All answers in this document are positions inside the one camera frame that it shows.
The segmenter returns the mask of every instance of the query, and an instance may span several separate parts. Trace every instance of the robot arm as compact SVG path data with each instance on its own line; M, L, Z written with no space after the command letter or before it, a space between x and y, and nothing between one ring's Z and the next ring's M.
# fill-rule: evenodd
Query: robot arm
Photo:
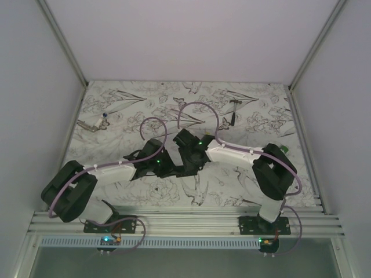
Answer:
M266 152L286 163L295 172L295 167L290 163L282 151L274 144L268 144L264 148L247 148L236 145L238 148L246 148L247 152L236 151L220 145L213 136L205 135L200 140L189 131L183 129L173 140L179 146L179 153L183 161L182 166L175 166L167 150L162 149L155 157L135 162L134 160L146 158L155 153L161 142L150 139L142 150L124 156L133 163L97 168L78 177L74 184L69 186L57 201L54 212L64 222L70 222L78 217L96 221L98 223L110 223L114 217L114 208L105 201L91 199L95 188L118 181L132 181L154 173L159 178L170 176L187 177L197 175L208 162L223 162L234 166L252 167L261 191L264 193L263 203L259 216L270 223L279 216L284 195L292 185L294 177L281 165L261 155L249 152L250 149ZM76 173L87 167L76 161L68 162L52 179L41 194L42 200L51 205L67 181Z

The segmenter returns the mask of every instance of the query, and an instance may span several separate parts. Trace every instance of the patterned surface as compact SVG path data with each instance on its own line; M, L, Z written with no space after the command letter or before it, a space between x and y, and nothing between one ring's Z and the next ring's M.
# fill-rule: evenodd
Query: patterned surface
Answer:
M242 101L237 119L230 126L233 98ZM303 154L296 135L292 114L282 85L220 82L91 82L82 104L79 121L96 123L103 112L107 124L95 133L76 126L67 161L100 164L120 159L144 142L139 125L149 116L166 121L170 136L166 143L173 160L181 164L177 146L176 119L184 103L203 101L211 105L223 123L219 136L229 142L263 147L269 142L288 147L286 154L298 169L304 188L290 197L291 206L314 206ZM187 107L181 116L181 127L199 138L213 134L213 113L201 105ZM146 138L163 139L163 128L156 121L144 125ZM296 183L289 188L294 192ZM252 169L241 169L224 163L209 163L197 177L144 177L132 182L117 182L96 189L93 196L116 206L248 206L247 200L261 203L262 192Z

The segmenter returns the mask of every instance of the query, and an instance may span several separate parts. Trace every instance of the white ceiling panel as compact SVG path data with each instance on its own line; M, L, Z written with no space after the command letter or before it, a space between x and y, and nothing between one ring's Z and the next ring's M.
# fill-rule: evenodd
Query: white ceiling panel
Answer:
M88 79L289 84L336 0L48 0Z

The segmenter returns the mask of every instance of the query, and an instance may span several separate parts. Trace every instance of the glass panel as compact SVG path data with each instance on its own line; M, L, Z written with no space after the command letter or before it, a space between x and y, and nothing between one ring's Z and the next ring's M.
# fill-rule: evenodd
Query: glass panel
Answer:
M281 239L289 248L292 239ZM330 240L303 239L289 255L263 257L248 250L139 249L99 255L92 248L39 249L34 278L102 277L341 277Z

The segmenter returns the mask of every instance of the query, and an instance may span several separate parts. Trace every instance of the white wall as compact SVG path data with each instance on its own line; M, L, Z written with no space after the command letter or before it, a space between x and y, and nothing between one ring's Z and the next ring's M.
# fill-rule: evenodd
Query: white wall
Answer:
M0 26L0 277L10 277L82 87L34 1L2 1Z
M348 1L296 92L322 186L371 277L371 1Z
M289 85L337 0L48 0L88 79Z

